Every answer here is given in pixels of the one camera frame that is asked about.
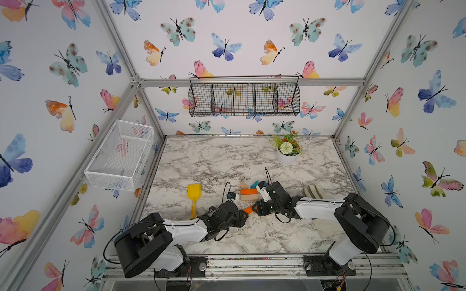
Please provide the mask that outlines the yellow toy shovel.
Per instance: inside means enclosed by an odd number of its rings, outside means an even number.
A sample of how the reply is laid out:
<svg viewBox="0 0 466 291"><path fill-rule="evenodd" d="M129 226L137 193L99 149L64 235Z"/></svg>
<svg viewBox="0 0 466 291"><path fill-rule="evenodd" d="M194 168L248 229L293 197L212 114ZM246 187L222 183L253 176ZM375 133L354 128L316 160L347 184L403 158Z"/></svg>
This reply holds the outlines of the yellow toy shovel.
<svg viewBox="0 0 466 291"><path fill-rule="evenodd" d="M188 198L192 201L190 219L197 217L197 201L201 197L201 184L188 185Z"/></svg>

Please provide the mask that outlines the long natural wood block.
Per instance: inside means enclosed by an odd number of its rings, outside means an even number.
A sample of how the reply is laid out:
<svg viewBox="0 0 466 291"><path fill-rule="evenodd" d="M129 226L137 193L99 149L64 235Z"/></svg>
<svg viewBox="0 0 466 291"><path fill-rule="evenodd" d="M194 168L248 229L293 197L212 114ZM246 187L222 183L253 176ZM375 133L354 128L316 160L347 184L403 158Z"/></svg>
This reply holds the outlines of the long natural wood block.
<svg viewBox="0 0 466 291"><path fill-rule="evenodd" d="M241 201L258 201L259 197L258 194L255 195L240 195Z"/></svg>

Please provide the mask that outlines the white mesh wall basket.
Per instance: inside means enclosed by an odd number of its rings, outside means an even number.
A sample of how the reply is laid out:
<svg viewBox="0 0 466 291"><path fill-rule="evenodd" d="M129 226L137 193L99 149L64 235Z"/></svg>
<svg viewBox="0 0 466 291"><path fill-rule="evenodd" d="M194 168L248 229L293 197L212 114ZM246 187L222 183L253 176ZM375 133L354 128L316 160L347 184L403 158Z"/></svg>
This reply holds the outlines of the white mesh wall basket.
<svg viewBox="0 0 466 291"><path fill-rule="evenodd" d="M84 171L89 184L135 191L153 142L153 127L116 120Z"/></svg>

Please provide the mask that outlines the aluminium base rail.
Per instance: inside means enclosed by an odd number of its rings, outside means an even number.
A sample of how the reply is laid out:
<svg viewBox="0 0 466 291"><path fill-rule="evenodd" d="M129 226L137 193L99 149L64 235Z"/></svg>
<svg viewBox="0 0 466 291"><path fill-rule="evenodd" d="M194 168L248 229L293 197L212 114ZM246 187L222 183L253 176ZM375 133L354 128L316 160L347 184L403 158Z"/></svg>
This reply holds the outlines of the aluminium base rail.
<svg viewBox="0 0 466 291"><path fill-rule="evenodd" d="M320 264L322 255L193 255L189 257L192 276L199 280L281 280L281 279L407 279L396 254L359 255L346 267L331 273Z"/></svg>

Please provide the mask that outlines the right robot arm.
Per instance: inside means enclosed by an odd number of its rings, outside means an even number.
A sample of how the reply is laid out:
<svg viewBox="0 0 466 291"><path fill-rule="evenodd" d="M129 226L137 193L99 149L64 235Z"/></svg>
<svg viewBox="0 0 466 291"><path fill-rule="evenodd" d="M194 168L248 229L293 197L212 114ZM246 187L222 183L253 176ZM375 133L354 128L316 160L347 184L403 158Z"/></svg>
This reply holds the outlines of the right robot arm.
<svg viewBox="0 0 466 291"><path fill-rule="evenodd" d="M262 197L252 210L260 217L280 215L287 223L294 219L322 219L340 225L345 236L333 242L323 255L303 258L307 276L356 274L352 259L360 254L375 254L391 224L378 210L360 195L350 193L341 200L312 199L307 196L290 196L279 182L261 182L256 187Z"/></svg>

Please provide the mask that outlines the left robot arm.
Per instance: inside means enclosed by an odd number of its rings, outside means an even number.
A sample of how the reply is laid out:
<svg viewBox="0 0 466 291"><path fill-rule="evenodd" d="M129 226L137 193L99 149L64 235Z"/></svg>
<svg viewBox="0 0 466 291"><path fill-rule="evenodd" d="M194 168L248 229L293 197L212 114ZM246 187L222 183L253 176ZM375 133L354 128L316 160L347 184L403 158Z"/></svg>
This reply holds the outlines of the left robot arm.
<svg viewBox="0 0 466 291"><path fill-rule="evenodd" d="M242 228L248 217L232 201L186 221L163 219L159 213L152 213L112 238L118 256L115 264L121 266L125 278L133 278L150 267L171 276L183 275L191 265L183 248L185 243L222 240L219 234Z"/></svg>

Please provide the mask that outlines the teal triangle block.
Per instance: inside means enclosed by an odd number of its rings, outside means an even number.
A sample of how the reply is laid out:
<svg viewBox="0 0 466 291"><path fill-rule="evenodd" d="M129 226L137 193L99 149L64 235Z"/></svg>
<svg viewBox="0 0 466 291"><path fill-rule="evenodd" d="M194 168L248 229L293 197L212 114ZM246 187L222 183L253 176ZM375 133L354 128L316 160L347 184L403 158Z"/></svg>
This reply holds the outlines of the teal triangle block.
<svg viewBox="0 0 466 291"><path fill-rule="evenodd" d="M258 186L258 184L259 184L259 181L256 181L250 186L250 188L255 189Z"/></svg>

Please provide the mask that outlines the orange rectangular block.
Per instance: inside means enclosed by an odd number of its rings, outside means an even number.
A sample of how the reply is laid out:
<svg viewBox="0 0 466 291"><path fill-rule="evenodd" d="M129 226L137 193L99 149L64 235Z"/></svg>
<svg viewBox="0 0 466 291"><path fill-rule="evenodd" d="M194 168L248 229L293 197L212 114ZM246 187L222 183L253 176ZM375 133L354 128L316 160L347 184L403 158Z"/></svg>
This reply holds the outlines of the orange rectangular block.
<svg viewBox="0 0 466 291"><path fill-rule="evenodd" d="M256 189L241 189L241 195L257 195L258 191Z"/></svg>
<svg viewBox="0 0 466 291"><path fill-rule="evenodd" d="M243 211L244 211L245 213L249 214L249 215L252 214L252 213L254 213L254 210L252 209L252 206L249 206L249 207L243 209Z"/></svg>

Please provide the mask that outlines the potted artificial flower plant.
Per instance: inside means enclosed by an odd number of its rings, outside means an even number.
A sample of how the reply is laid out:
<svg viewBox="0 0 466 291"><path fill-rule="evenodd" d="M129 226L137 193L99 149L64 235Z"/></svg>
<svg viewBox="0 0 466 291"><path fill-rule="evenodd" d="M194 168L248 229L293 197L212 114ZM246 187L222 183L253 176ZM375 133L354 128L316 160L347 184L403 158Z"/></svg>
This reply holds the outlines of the potted artificial flower plant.
<svg viewBox="0 0 466 291"><path fill-rule="evenodd" d="M303 155L302 148L296 139L298 135L296 131L292 130L282 137L273 136L271 144L276 150L277 160L281 165L291 166L297 161L298 156Z"/></svg>

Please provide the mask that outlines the striped green white cloth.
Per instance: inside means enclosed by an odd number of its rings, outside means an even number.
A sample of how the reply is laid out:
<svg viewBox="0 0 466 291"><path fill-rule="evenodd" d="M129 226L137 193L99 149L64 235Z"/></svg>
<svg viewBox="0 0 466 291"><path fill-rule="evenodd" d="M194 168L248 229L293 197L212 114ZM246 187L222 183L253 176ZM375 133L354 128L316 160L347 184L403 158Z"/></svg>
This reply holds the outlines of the striped green white cloth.
<svg viewBox="0 0 466 291"><path fill-rule="evenodd" d="M324 200L328 198L326 191L322 187L316 185L306 186L302 189L302 194L305 197L317 200Z"/></svg>

